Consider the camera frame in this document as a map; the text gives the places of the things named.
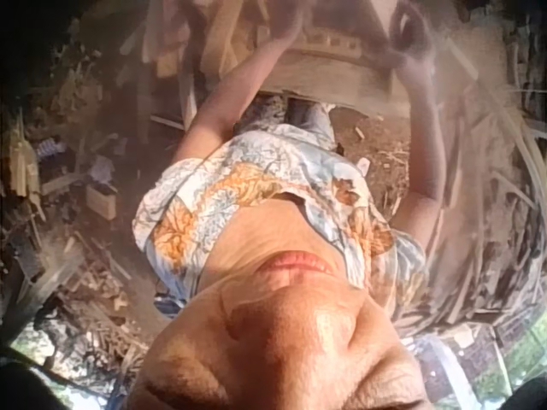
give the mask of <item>skin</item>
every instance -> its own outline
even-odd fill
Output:
[[[280,3],[272,40],[222,80],[174,161],[207,158],[232,137],[302,25],[303,3]],[[404,16],[409,23],[401,30]],[[407,3],[393,26],[381,58],[409,91],[412,144],[410,193],[392,224],[425,247],[445,175],[429,36]],[[402,47],[410,31],[418,44]],[[236,213],[209,256],[197,296],[154,341],[126,408],[431,408],[420,368],[389,317],[366,290],[348,284],[344,258],[309,226],[302,206],[283,195]]]

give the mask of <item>woman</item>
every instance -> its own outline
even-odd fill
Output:
[[[233,136],[301,30],[304,6],[281,3],[271,40],[220,82],[138,211],[138,246],[185,306],[128,408],[429,406],[391,323],[426,286],[444,191],[426,23],[399,3],[382,55],[412,107],[410,189],[389,227],[359,170],[332,152],[325,106],[298,104],[295,126],[269,105],[269,122]]]

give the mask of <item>lips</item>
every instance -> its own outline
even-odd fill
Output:
[[[288,269],[320,272],[334,276],[332,266],[319,256],[303,251],[289,251],[276,254],[268,259],[258,272],[272,272]]]

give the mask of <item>nose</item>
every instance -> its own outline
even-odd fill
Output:
[[[234,339],[269,354],[336,354],[348,348],[356,312],[326,292],[294,285],[237,306],[228,323]]]

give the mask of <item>hand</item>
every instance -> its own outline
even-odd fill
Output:
[[[294,43],[302,31],[310,6],[310,0],[269,0],[272,38]]]
[[[397,4],[391,17],[390,41],[382,54],[410,95],[431,89],[432,35],[424,16],[408,0]]]

